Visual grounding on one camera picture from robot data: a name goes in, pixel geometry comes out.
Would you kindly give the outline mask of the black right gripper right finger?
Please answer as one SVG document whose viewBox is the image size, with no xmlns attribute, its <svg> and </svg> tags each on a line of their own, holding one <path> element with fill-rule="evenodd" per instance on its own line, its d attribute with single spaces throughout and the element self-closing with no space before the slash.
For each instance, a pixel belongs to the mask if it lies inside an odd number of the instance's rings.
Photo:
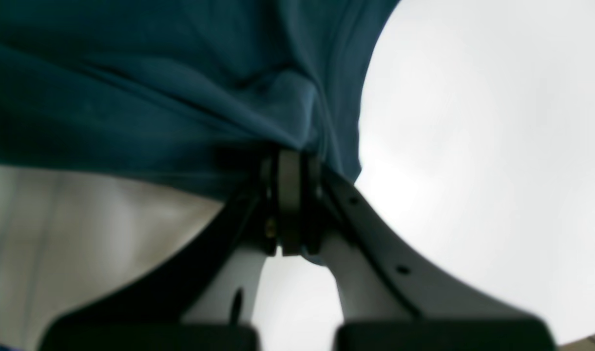
<svg viewBox="0 0 595 351">
<path fill-rule="evenodd" d="M 278 242 L 331 271 L 335 351 L 555 351 L 547 326 L 420 255 L 316 157 L 278 153 Z"/>
</svg>

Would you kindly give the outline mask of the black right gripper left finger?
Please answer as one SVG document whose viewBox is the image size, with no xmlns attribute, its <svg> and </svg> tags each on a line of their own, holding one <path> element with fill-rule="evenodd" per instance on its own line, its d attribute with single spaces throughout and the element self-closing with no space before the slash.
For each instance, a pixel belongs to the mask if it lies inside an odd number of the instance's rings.
<svg viewBox="0 0 595 351">
<path fill-rule="evenodd" d="M 265 157 L 191 243 L 132 284 L 58 318 L 41 351 L 257 351 L 251 325 L 277 154 Z"/>
</svg>

